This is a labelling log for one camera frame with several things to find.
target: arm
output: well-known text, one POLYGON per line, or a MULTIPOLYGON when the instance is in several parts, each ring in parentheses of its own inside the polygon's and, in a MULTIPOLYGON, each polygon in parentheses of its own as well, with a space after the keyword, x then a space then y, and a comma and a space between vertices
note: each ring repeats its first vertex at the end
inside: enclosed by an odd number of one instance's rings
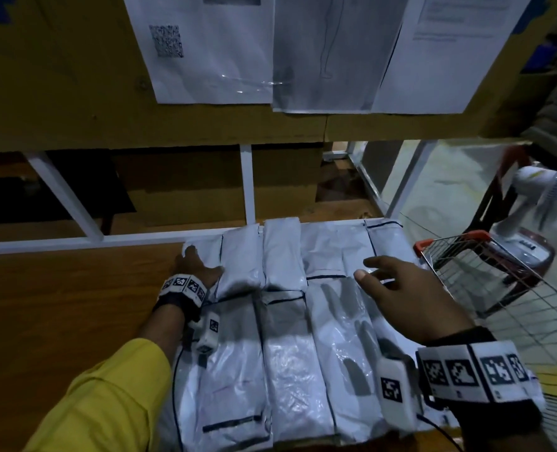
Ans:
MULTIPOLYGON (((173 273, 193 274, 207 288, 222 269, 206 268, 193 246, 178 256, 173 273)), ((159 412, 170 387, 171 369, 186 316, 198 314, 194 303, 184 310, 158 307, 111 358, 80 374, 63 399, 46 415, 26 451, 144 452, 154 449, 159 412)))
MULTIPOLYGON (((377 268, 372 274, 363 270, 354 273, 363 290, 370 295, 387 321, 407 338, 423 345, 450 345, 453 337, 476 327, 461 305, 444 290, 435 275, 418 266, 392 257, 373 257, 365 260, 368 267, 377 268), (389 288, 380 280, 395 278, 389 288)), ((529 418, 540 418, 540 412, 532 401, 503 403, 514 412, 529 412, 529 418)), ((463 432, 465 449, 469 451, 552 452, 553 446, 539 423, 526 434, 511 435, 487 441, 479 424, 478 407, 466 418, 468 408, 450 406, 463 432)))

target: yellow sleeve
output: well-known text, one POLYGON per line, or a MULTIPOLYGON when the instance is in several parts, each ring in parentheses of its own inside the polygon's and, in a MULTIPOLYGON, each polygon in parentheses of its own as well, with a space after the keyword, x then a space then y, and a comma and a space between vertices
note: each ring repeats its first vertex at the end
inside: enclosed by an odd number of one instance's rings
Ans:
POLYGON ((169 362, 159 346, 133 339, 71 383, 25 451, 153 450, 155 424, 170 379, 169 362))

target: wire basket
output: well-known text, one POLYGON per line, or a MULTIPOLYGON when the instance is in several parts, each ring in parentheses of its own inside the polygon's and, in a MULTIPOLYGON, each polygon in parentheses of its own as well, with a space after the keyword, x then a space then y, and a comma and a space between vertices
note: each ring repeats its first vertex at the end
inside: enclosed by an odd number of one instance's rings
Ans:
POLYGON ((511 340, 546 395, 557 446, 557 289, 483 230, 419 241, 418 257, 498 340, 511 340))

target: wristband with fiducial markers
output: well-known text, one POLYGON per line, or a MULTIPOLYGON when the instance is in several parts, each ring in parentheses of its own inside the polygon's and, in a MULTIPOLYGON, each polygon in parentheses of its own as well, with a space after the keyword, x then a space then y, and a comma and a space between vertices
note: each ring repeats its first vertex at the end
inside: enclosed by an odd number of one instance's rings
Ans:
POLYGON ((539 429, 539 387, 511 341, 496 341, 478 326, 430 342, 417 360, 425 402, 448 407, 466 437, 486 441, 539 429))
POLYGON ((163 283, 153 312, 165 304, 173 304, 182 310, 186 323, 198 322, 206 295, 207 288, 197 276, 174 274, 163 283))

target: white electric fan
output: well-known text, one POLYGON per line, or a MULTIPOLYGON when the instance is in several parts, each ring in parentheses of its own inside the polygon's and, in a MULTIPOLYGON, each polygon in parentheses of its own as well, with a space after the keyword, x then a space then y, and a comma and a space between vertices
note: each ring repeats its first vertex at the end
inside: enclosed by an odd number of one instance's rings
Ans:
POLYGON ((523 202, 510 216, 494 225, 491 234, 516 258, 535 267, 546 260, 549 251, 519 230, 528 212, 535 208, 534 222, 538 231, 557 233, 557 171, 525 166, 516 172, 513 187, 523 197, 523 202))

